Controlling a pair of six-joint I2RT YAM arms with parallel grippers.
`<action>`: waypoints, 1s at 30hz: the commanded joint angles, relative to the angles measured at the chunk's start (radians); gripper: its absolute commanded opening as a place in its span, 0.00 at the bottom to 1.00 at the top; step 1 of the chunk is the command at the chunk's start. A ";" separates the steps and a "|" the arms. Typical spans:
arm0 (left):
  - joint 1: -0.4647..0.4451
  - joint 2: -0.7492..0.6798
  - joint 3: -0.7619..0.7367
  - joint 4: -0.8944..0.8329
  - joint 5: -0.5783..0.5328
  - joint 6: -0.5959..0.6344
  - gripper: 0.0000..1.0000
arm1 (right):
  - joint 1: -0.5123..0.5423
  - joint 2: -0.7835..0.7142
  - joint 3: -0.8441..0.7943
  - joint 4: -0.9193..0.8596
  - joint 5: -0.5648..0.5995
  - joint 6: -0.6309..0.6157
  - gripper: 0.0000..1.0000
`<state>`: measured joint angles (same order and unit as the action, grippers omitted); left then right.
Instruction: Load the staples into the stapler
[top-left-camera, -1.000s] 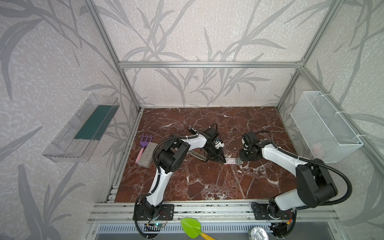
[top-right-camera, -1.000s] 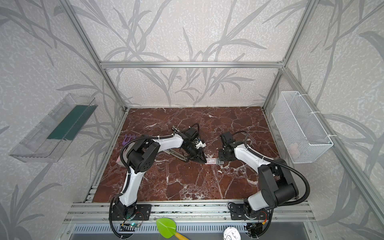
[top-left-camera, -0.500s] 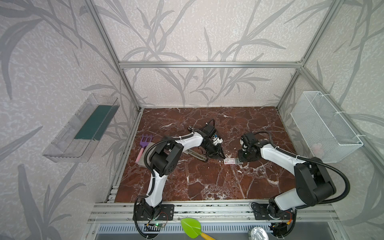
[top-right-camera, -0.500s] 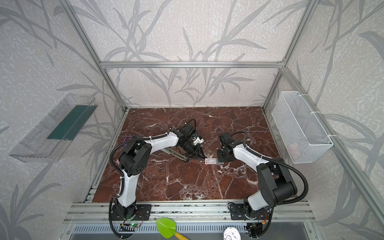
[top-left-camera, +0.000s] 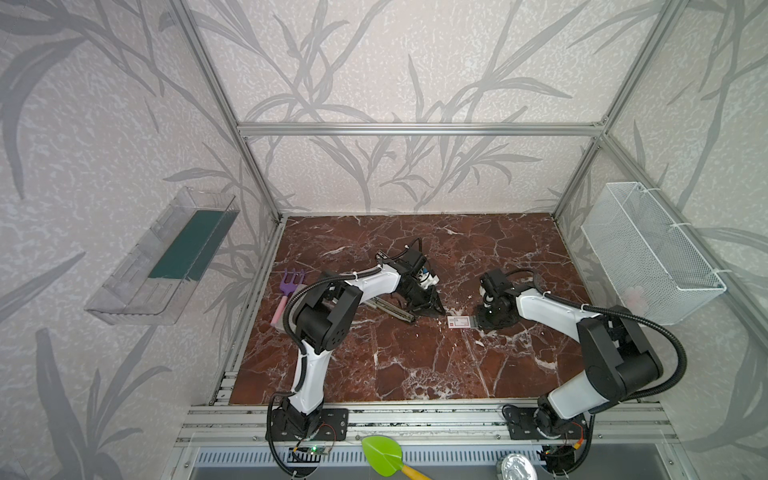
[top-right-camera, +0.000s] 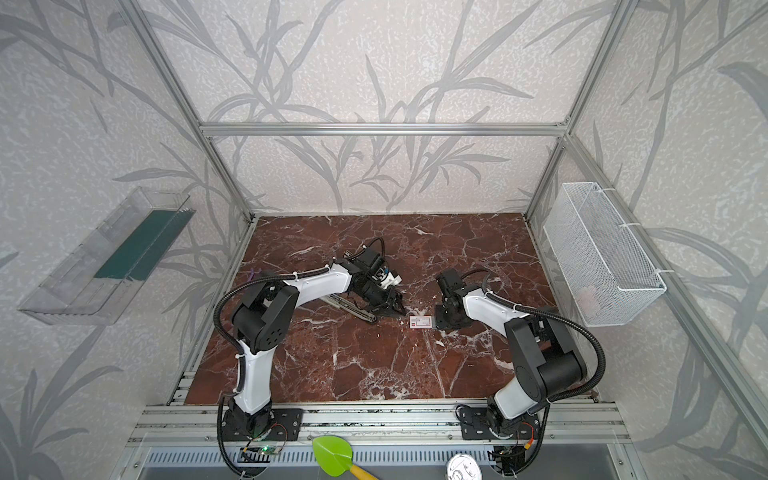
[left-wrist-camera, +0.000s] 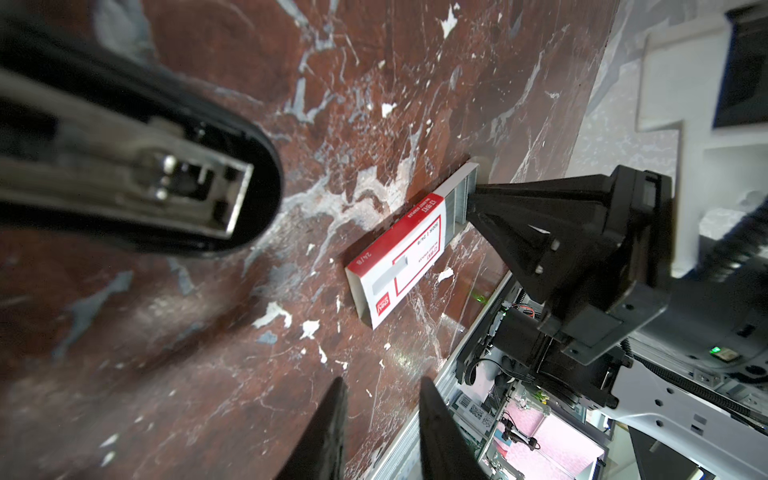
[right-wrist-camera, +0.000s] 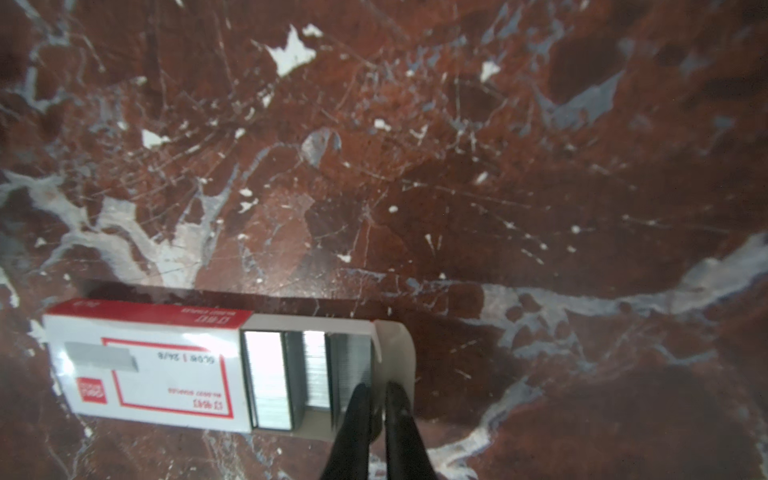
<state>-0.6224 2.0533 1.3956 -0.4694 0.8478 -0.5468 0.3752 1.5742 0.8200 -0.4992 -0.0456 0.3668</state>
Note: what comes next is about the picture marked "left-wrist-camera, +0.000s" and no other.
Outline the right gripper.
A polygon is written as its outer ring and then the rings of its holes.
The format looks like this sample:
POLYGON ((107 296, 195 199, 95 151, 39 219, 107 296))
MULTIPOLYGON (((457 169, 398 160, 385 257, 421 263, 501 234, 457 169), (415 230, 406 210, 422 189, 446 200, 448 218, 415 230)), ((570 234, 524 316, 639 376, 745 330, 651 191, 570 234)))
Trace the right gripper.
POLYGON ((589 365, 666 310, 672 204, 670 177, 619 166, 613 179, 479 185, 467 219, 529 295, 549 301, 560 325, 541 330, 589 365))

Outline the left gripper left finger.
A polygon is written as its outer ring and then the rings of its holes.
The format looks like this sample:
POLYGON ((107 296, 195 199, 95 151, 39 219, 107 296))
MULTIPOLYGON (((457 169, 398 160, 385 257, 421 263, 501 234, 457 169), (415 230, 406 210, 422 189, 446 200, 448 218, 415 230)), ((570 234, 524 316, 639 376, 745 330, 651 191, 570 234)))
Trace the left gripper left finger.
POLYGON ((276 479, 342 479, 348 387, 336 377, 276 479))

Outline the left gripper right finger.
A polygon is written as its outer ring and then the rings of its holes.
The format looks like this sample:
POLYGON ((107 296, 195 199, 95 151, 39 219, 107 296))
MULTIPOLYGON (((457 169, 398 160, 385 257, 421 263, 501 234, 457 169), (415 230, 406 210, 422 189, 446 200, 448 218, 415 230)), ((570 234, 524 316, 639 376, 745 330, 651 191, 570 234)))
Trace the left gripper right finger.
POLYGON ((486 478, 434 382, 427 376, 420 380, 418 418, 423 479, 486 478))

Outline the red white staple box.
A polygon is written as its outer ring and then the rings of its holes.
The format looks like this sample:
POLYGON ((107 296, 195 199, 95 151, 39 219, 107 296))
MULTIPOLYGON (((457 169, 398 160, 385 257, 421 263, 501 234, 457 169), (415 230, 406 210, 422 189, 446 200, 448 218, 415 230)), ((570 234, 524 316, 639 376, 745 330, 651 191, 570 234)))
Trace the red white staple box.
POLYGON ((345 267, 364 324, 377 328, 465 228, 478 168, 462 165, 345 267))

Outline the black stapler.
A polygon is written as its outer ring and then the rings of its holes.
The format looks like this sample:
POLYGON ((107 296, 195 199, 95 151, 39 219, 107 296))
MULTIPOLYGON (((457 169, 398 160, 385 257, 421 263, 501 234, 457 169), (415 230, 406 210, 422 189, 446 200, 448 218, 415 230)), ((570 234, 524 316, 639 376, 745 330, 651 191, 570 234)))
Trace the black stapler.
POLYGON ((1 15, 1 222, 147 253, 215 257, 280 209, 279 154, 172 78, 1 15))

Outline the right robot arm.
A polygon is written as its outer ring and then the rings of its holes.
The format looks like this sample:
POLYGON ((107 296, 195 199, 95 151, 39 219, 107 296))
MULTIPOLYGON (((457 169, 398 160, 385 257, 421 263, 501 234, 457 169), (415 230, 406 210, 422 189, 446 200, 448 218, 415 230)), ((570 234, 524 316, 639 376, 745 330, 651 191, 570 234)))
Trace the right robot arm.
POLYGON ((583 403, 726 479, 767 475, 767 417, 728 388, 767 387, 767 209, 671 271, 671 179, 626 166, 477 185, 456 214, 488 241, 542 310, 482 334, 511 376, 583 403))

